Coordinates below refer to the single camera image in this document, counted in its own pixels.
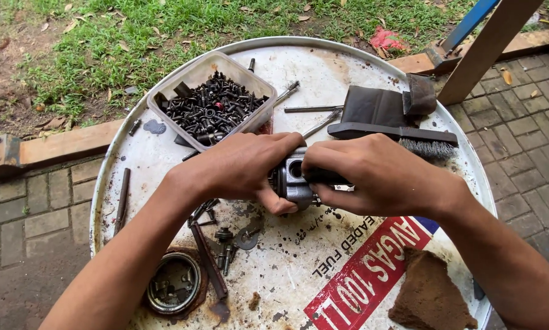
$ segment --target forearm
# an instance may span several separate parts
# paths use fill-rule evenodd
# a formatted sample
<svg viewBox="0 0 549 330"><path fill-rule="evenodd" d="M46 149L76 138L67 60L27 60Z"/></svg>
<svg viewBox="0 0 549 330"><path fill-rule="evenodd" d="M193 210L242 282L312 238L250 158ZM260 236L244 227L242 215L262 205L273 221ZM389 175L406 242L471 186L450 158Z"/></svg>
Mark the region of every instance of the forearm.
<svg viewBox="0 0 549 330"><path fill-rule="evenodd" d="M468 191L437 217L464 262L506 321L549 329L549 263Z"/></svg>
<svg viewBox="0 0 549 330"><path fill-rule="evenodd" d="M75 277L40 329L123 329L168 245L202 199L194 186L165 177L140 212Z"/></svg>

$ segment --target hand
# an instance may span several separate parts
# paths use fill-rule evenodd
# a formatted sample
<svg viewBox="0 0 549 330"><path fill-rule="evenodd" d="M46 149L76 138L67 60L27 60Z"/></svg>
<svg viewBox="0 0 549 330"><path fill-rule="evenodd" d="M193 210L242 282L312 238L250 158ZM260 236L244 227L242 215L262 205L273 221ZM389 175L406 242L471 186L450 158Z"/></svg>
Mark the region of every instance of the hand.
<svg viewBox="0 0 549 330"><path fill-rule="evenodd" d="M436 218L466 198L466 182L406 150L384 134L321 141L307 148L303 172L320 167L354 183L354 191L311 188L321 201L359 215L419 215Z"/></svg>
<svg viewBox="0 0 549 330"><path fill-rule="evenodd" d="M210 198L258 200L272 214L292 213L297 205L278 197L268 173L305 140L299 133L237 133L174 167L177 176L197 180Z"/></svg>

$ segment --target plastic container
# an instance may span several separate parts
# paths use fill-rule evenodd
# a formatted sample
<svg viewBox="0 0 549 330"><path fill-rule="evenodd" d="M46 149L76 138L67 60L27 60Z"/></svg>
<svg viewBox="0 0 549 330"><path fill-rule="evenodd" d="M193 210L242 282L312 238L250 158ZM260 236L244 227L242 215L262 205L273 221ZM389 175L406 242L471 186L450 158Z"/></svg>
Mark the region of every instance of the plastic container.
<svg viewBox="0 0 549 330"><path fill-rule="evenodd" d="M189 65L182 72L178 73L167 82L155 88L146 100L148 107L154 111L160 118L178 135L182 136L187 142L200 152L211 148L204 146L193 138L189 133L183 130L178 124L172 121L156 104L154 98L157 94L162 93L167 100L177 96L174 89L181 82L185 82L189 88L194 89L197 86L205 83L207 77L212 75L215 70L223 72L227 78L231 78L235 82L246 86L246 90L250 93L254 92L257 97L266 95L269 99L256 109L248 118L241 124L236 126L230 133L224 137L227 139L234 133L247 133L258 130L260 126L266 123L273 114L274 102L278 94L276 89L263 79L258 77L252 71L244 68L231 57L218 51L212 51L205 54L203 57Z"/></svg>

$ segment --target brown sponge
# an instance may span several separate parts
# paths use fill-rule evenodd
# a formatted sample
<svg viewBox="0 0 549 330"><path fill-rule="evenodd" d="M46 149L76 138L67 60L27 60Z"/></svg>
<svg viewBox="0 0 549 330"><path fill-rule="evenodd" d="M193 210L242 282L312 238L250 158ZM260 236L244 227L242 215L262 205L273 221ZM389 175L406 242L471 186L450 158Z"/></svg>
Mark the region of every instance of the brown sponge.
<svg viewBox="0 0 549 330"><path fill-rule="evenodd" d="M447 276L447 264L435 254L404 247L406 278L388 317L418 330L477 329L460 290Z"/></svg>

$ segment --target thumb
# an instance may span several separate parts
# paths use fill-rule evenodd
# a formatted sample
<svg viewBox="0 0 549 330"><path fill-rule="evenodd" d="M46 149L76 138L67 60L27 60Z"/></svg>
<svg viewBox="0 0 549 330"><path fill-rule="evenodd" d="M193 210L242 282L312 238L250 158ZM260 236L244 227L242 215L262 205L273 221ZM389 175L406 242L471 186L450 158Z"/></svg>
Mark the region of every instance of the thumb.
<svg viewBox="0 0 549 330"><path fill-rule="evenodd" d="M354 214L366 215L366 202L353 191L334 190L329 185L322 183L312 183L309 186L319 196L323 204Z"/></svg>
<svg viewBox="0 0 549 330"><path fill-rule="evenodd" d="M297 205L282 197L278 197L276 192L272 190L267 183L267 187L263 187L261 190L256 191L256 199L262 203L266 210L274 215L281 215L284 213L294 213L299 211Z"/></svg>

